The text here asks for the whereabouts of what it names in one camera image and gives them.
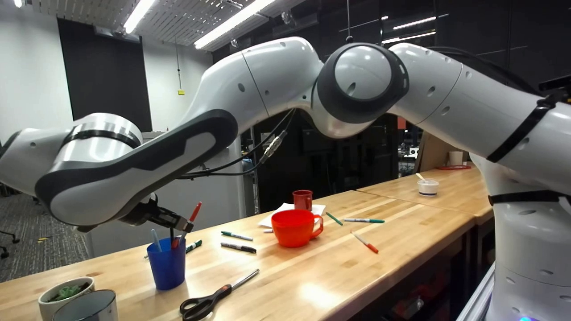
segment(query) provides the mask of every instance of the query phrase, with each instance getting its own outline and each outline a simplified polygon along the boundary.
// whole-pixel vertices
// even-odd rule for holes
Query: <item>orange mug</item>
[[[319,228],[314,231],[316,218],[319,219]],[[323,218],[307,210],[287,210],[272,216],[272,227],[280,245],[300,247],[323,232]]]
[[[293,194],[293,207],[296,210],[308,210],[311,212],[313,209],[313,192],[310,190],[299,190]]]

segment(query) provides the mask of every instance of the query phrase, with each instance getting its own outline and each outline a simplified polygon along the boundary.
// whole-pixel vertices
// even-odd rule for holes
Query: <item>cable connector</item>
[[[285,130],[283,130],[276,138],[274,138],[272,140],[272,142],[270,143],[268,148],[266,148],[264,155],[262,156],[262,158],[260,158],[260,163],[263,164],[268,158],[270,158],[271,155],[274,154],[276,149],[278,149],[278,147],[280,147],[280,145],[281,145],[282,141],[284,140],[284,137],[286,137],[286,135],[287,135],[287,132]]]

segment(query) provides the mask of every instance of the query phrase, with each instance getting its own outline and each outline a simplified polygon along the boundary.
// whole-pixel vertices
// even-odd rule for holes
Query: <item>fluorescent light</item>
[[[404,40],[408,40],[408,39],[426,37],[427,35],[433,35],[433,34],[436,34],[436,31],[433,31],[433,32],[430,32],[430,33],[425,33],[425,34],[412,35],[412,36],[410,36],[410,37],[404,37],[404,38],[396,37],[396,38],[392,38],[392,39],[383,40],[383,41],[381,41],[381,43],[399,42],[399,41],[404,41]]]
[[[243,7],[240,11],[238,11],[235,15],[230,17],[230,19],[224,21],[220,26],[214,28],[214,30],[210,31],[202,38],[198,39],[194,46],[197,49],[205,47],[207,44],[211,43],[212,41],[220,38],[225,33],[234,29],[237,25],[241,24],[242,22],[246,21],[249,17],[256,14],[261,9],[267,7],[269,4],[274,2],[275,0],[256,0],[247,7]]]
[[[413,22],[411,22],[411,23],[405,23],[404,25],[400,25],[400,26],[394,27],[393,30],[397,30],[397,29],[402,29],[402,28],[406,28],[406,27],[418,25],[419,23],[432,21],[432,20],[434,20],[434,19],[436,19],[436,17],[430,17],[430,18],[426,18],[426,19],[422,19],[422,20],[418,20],[418,21],[413,21]]]
[[[125,32],[130,34],[135,30],[141,19],[143,19],[145,13],[151,8],[152,4],[155,3],[155,0],[141,0],[135,6],[135,10],[131,13],[127,22],[125,22]]]

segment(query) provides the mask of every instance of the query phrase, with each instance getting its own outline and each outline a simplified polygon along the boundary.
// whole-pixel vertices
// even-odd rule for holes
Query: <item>black scissors handle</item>
[[[218,301],[224,299],[230,293],[232,293],[232,286],[227,284],[212,295],[185,300],[179,308],[183,321],[198,321],[205,318],[214,310]]]

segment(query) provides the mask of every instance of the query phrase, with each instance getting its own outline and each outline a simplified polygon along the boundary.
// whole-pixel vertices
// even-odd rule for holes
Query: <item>white paper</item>
[[[280,206],[277,210],[273,211],[272,214],[269,214],[267,217],[261,220],[260,223],[258,223],[258,225],[272,227],[272,216],[274,214],[276,214],[277,212],[293,210],[293,209],[294,209],[293,204],[283,203],[282,206]],[[311,208],[311,213],[315,215],[321,215],[323,214],[323,210],[325,210],[325,205],[313,204]]]

